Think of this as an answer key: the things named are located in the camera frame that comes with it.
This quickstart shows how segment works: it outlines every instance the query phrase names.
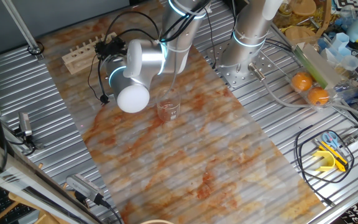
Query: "orange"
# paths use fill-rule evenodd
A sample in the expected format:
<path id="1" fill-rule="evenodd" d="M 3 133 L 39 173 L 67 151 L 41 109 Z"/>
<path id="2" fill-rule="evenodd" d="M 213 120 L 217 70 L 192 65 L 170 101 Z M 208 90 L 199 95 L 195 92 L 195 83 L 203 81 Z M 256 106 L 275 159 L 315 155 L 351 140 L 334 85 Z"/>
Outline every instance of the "orange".
<path id="1" fill-rule="evenodd" d="M 292 77 L 292 85 L 296 91 L 306 91 L 313 84 L 311 76 L 307 72 L 298 72 Z"/>
<path id="2" fill-rule="evenodd" d="M 308 93 L 310 103 L 316 106 L 322 106 L 329 100 L 329 94 L 321 87 L 314 87 Z"/>

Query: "blue led ring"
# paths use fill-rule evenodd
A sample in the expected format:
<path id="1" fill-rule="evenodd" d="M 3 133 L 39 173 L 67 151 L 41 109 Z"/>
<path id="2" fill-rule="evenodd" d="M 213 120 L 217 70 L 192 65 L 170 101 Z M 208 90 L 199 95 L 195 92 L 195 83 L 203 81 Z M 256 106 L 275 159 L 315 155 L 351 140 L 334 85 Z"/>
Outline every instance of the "blue led ring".
<path id="1" fill-rule="evenodd" d="M 239 40 L 239 39 L 237 39 L 237 37 L 236 37 L 236 33 L 235 33 L 235 32 L 233 32 L 233 37 L 234 37 L 234 40 L 236 40 L 236 41 L 237 41 L 237 43 L 239 43 L 239 44 L 243 45 L 244 47 L 258 47 L 258 46 L 260 46 L 260 45 L 264 44 L 264 43 L 265 43 L 265 40 L 266 40 L 266 39 L 264 39 L 264 41 L 262 41 L 262 42 L 261 42 L 261 43 L 259 43 L 259 44 L 249 45 L 249 44 L 245 44 L 245 43 L 243 43 L 243 42 L 240 42 L 240 40 Z"/>
<path id="2" fill-rule="evenodd" d="M 181 16 L 186 16 L 186 14 L 184 13 L 184 12 L 182 12 L 181 10 L 179 10 L 177 7 L 175 7 L 174 5 L 173 5 L 173 3 L 172 3 L 172 0 L 168 0 L 168 2 L 169 2 L 169 5 L 171 6 L 171 8 L 175 11 L 175 12 L 177 12 L 179 15 L 181 15 Z M 202 18 L 204 18 L 204 16 L 205 16 L 206 14 L 204 14 L 204 15 L 202 15 L 202 16 L 196 16 L 196 17 L 194 17 L 194 19 L 202 19 Z"/>

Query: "scissors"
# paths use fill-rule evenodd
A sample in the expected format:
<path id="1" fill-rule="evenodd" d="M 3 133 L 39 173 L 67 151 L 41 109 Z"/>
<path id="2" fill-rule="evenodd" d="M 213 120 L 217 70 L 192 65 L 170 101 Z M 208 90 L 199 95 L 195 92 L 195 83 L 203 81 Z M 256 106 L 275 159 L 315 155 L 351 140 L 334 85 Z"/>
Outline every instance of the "scissors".
<path id="1" fill-rule="evenodd" d="M 323 141 L 334 149 L 339 149 L 338 136 L 332 131 L 323 134 Z"/>

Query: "black cable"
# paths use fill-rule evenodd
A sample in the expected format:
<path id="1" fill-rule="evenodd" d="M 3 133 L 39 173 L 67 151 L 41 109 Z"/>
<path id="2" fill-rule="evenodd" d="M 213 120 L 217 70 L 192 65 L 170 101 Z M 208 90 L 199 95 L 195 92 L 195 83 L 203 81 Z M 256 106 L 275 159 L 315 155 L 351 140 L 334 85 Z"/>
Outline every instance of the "black cable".
<path id="1" fill-rule="evenodd" d="M 280 49 L 282 49 L 282 50 L 285 50 L 285 51 L 287 51 L 287 52 L 292 52 L 291 49 L 289 49 L 289 48 L 287 48 L 287 47 L 285 47 L 285 46 L 281 46 L 281 45 L 278 45 L 278 44 L 275 44 L 275 43 L 271 43 L 271 42 L 268 42 L 268 41 L 265 41 L 265 43 L 268 44 L 268 45 L 271 45 L 271 46 L 280 48 Z"/>
<path id="2" fill-rule="evenodd" d="M 214 45 L 214 40 L 213 40 L 213 35 L 212 35 L 212 25 L 211 25 L 211 21 L 209 19 L 209 14 L 208 14 L 207 10 L 205 10 L 205 12 L 206 12 L 206 17 L 208 18 L 209 28 L 211 29 L 211 43 L 212 43 L 212 50 L 214 51 L 214 64 L 212 65 L 212 69 L 215 69 L 216 55 L 215 55 L 215 45 Z"/>
<path id="3" fill-rule="evenodd" d="M 273 39 L 271 39 L 271 38 L 266 38 L 266 40 L 269 40 L 269 41 L 271 41 L 271 42 L 273 42 L 273 43 L 281 44 L 281 45 L 285 46 L 285 47 L 288 48 L 288 49 L 292 49 L 292 47 L 291 47 L 290 45 L 288 45 L 288 44 L 286 44 L 286 43 L 283 43 L 283 42 L 281 42 L 281 41 L 279 41 L 279 40 L 273 40 Z"/>
<path id="4" fill-rule="evenodd" d="M 21 145 L 24 145 L 25 144 L 25 142 L 12 142 L 12 141 L 9 141 L 9 140 L 7 140 L 9 143 L 11 143 L 11 144 L 14 144 L 14 145 L 16 145 L 16 146 L 21 146 Z"/>
<path id="5" fill-rule="evenodd" d="M 210 0 L 206 0 L 199 8 L 197 8 L 197 6 L 196 6 L 195 8 L 197 8 L 197 9 L 192 9 L 191 11 L 199 13 L 209 4 L 209 2 L 210 2 Z M 161 40 L 160 40 L 161 42 L 169 42 L 169 41 L 175 40 L 190 25 L 190 23 L 193 21 L 193 19 L 196 16 L 195 15 L 190 16 L 190 14 L 187 13 L 184 16 L 182 16 L 179 20 L 182 20 L 184 17 L 185 17 L 185 21 L 183 21 L 180 28 L 171 37 L 169 37 L 167 39 L 161 38 Z"/>
<path id="6" fill-rule="evenodd" d="M 92 63 L 91 63 L 91 70 L 89 71 L 89 75 L 88 75 L 88 86 L 91 88 L 91 90 L 93 91 L 93 94 L 94 94 L 94 97 L 98 100 L 99 97 L 96 95 L 96 92 L 94 91 L 94 89 L 92 88 L 91 84 L 90 84 L 90 77 L 91 77 L 91 74 L 92 74 L 92 67 L 93 67 L 93 62 L 94 62 L 94 59 L 96 58 L 96 55 L 93 57 L 92 59 Z"/>
<path id="7" fill-rule="evenodd" d="M 306 178 L 306 175 L 308 175 L 308 176 L 310 176 L 310 177 L 314 177 L 314 178 L 316 178 L 316 179 L 318 179 L 318 180 L 321 180 L 321 181 L 327 182 L 327 183 L 332 183 L 332 184 L 339 183 L 339 182 L 341 182 L 342 180 L 344 180 L 344 179 L 349 175 L 350 171 L 353 169 L 353 165 L 354 165 L 354 155 L 353 155 L 352 151 L 346 146 L 346 144 L 345 144 L 345 142 L 343 141 L 343 139 L 342 139 L 336 132 L 334 132 L 334 131 L 332 131 L 332 130 L 324 130 L 324 131 L 321 131 L 321 132 L 315 134 L 314 136 L 312 136 L 312 137 L 308 138 L 307 140 L 303 141 L 303 142 L 300 144 L 299 149 L 298 149 L 298 140 L 299 140 L 299 137 L 301 136 L 301 134 L 302 134 L 303 132 L 305 132 L 306 130 L 310 129 L 311 127 L 313 127 L 313 125 L 308 126 L 307 128 L 303 129 L 303 130 L 300 131 L 300 132 L 298 133 L 298 135 L 296 136 L 296 138 L 295 138 L 295 159 L 296 159 L 296 161 L 297 161 L 297 163 L 298 163 L 298 166 L 299 166 L 299 168 L 300 168 L 300 170 L 301 170 L 303 180 L 305 180 L 305 182 L 309 185 L 309 187 L 312 189 L 312 191 L 313 191 L 316 195 L 320 196 L 328 205 L 332 206 L 332 205 L 334 205 L 334 202 L 331 201 L 330 199 L 328 199 L 328 198 L 322 196 L 316 189 L 314 189 L 313 186 L 309 183 L 308 179 Z M 304 170 L 304 168 L 303 168 L 303 162 L 302 162 L 302 147 L 303 147 L 304 143 L 311 141 L 312 139 L 316 138 L 317 136 L 319 136 L 319 135 L 321 135 L 321 134 L 323 134 L 323 133 L 325 133 L 325 132 L 327 132 L 327 131 L 332 131 L 334 134 L 336 134 L 336 136 L 338 136 L 339 140 L 341 140 L 342 145 L 347 149 L 347 151 L 349 152 L 349 154 L 350 154 L 350 156 L 351 156 L 351 164 L 350 164 L 348 170 L 345 172 L 345 174 L 343 175 L 343 177 L 340 178 L 340 179 L 337 180 L 337 181 L 326 180 L 326 179 L 317 177 L 317 176 L 315 176 L 315 175 L 311 175 L 311 174 L 307 173 L 307 172 Z"/>
<path id="8" fill-rule="evenodd" d="M 106 92 L 104 91 L 102 78 L 101 78 L 101 75 L 100 75 L 101 62 L 102 61 L 99 60 L 99 63 L 98 63 L 98 79 L 99 79 L 99 86 L 100 86 L 100 89 L 102 91 L 102 95 L 100 96 L 100 102 L 102 102 L 102 105 L 106 105 L 106 104 L 109 103 L 109 97 L 106 95 Z"/>
<path id="9" fill-rule="evenodd" d="M 181 26 L 179 27 L 179 29 L 172 35 L 170 36 L 169 38 L 167 39 L 162 39 L 161 42 L 170 42 L 170 41 L 173 41 L 175 40 L 177 37 L 179 37 L 179 35 L 185 31 L 185 29 L 190 25 L 190 23 L 193 21 L 193 19 L 195 18 L 196 16 L 191 16 L 191 17 L 187 17 L 185 19 L 185 21 L 182 22 Z"/>
<path id="10" fill-rule="evenodd" d="M 114 209 L 112 209 L 111 205 L 107 201 L 102 200 L 102 201 L 100 201 L 100 204 L 103 205 L 104 207 L 110 209 L 110 211 L 112 211 L 114 216 L 116 216 L 116 218 L 118 219 L 119 223 L 122 224 L 121 219 L 119 218 L 118 214 L 116 213 L 116 211 L 114 211 Z"/>
<path id="11" fill-rule="evenodd" d="M 154 25 L 155 30 L 157 31 L 157 36 L 160 36 L 160 31 L 158 30 L 158 27 L 157 27 L 156 23 L 154 22 L 154 20 L 153 20 L 150 16 L 148 16 L 148 15 L 142 13 L 142 12 L 128 11 L 128 12 L 123 12 L 123 13 L 121 13 L 120 15 L 118 15 L 118 16 L 110 23 L 110 26 L 109 26 L 109 28 L 107 29 L 107 32 L 106 32 L 106 36 L 104 37 L 104 41 L 103 41 L 104 43 L 106 43 L 107 35 L 109 34 L 112 25 L 118 20 L 118 18 L 120 18 L 121 16 L 123 16 L 123 15 L 125 15 L 125 14 L 130 14 L 130 13 L 140 14 L 140 15 L 142 15 L 142 16 L 145 16 L 145 17 L 146 17 L 148 20 L 150 20 L 150 21 L 152 22 L 152 24 Z"/>
<path id="12" fill-rule="evenodd" d="M 2 148 L 4 149 L 4 159 L 2 161 L 2 168 L 0 169 L 0 173 L 2 173 L 4 172 L 7 163 L 7 146 L 6 146 L 6 139 L 5 139 L 5 134 L 4 134 L 1 119 L 0 119 L 0 143 L 2 144 Z"/>
<path id="13" fill-rule="evenodd" d="M 98 79 L 99 79 L 99 86 L 100 86 L 100 89 L 102 90 L 102 94 L 105 95 L 105 92 L 104 92 L 104 87 L 103 87 L 103 83 L 102 83 L 102 78 L 101 78 L 101 75 L 100 75 L 100 66 L 101 66 L 101 63 L 102 61 L 99 60 L 99 63 L 98 63 Z"/>
<path id="14" fill-rule="evenodd" d="M 33 154 L 35 152 L 35 150 L 37 149 L 37 147 L 35 146 L 35 144 L 33 142 L 30 142 L 31 146 L 32 146 L 32 150 L 31 152 L 24 154 L 25 156 L 29 156 L 31 154 Z"/>
<path id="15" fill-rule="evenodd" d="M 174 22 L 174 23 L 172 24 L 172 26 L 170 26 L 170 27 L 167 29 L 167 31 L 165 31 L 165 33 L 162 34 L 160 40 L 164 39 L 165 36 L 166 36 L 176 25 L 178 25 L 178 23 L 179 23 L 180 21 L 184 20 L 184 19 L 187 18 L 188 16 L 189 16 L 189 14 L 186 14 L 186 15 L 182 16 L 181 18 L 179 18 L 176 22 Z"/>
<path id="16" fill-rule="evenodd" d="M 116 39 L 116 38 L 118 38 L 118 37 L 120 37 L 120 36 L 122 36 L 122 35 L 124 35 L 124 34 L 126 34 L 126 33 L 128 33 L 128 32 L 132 32 L 132 31 L 142 32 L 142 33 L 144 33 L 145 35 L 147 35 L 148 37 L 150 37 L 152 40 L 157 40 L 156 38 L 154 38 L 154 37 L 152 37 L 150 34 L 148 34 L 146 31 L 144 31 L 144 30 L 142 30 L 142 29 L 138 29 L 138 28 L 133 28 L 133 29 L 125 30 L 124 32 L 122 32 L 122 33 L 118 34 L 117 36 L 115 36 L 114 39 Z"/>

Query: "metal mounting plate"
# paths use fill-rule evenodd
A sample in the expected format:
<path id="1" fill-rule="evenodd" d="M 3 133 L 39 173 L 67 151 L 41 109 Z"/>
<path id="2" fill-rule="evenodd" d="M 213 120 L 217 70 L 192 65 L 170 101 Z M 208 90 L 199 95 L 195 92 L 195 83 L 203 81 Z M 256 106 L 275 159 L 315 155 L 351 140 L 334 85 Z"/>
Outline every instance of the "metal mounting plate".
<path id="1" fill-rule="evenodd" d="M 229 45 L 230 40 L 227 40 L 225 42 L 222 42 L 218 45 L 215 45 L 215 56 L 216 56 L 216 69 L 215 72 L 223 78 L 223 80 L 226 81 L 227 85 L 233 88 L 240 87 L 242 85 L 245 85 L 247 82 L 253 80 L 254 74 L 251 72 L 249 74 L 242 74 L 242 73 L 234 73 L 232 70 L 229 71 L 228 68 L 219 67 L 220 65 L 220 59 L 221 55 L 226 49 L 226 47 Z M 214 58 L 214 50 L 213 47 L 210 49 L 207 49 L 207 58 Z M 274 69 L 273 64 L 265 58 L 262 52 L 259 52 L 259 62 L 258 62 L 259 70 L 263 73 L 271 72 Z"/>

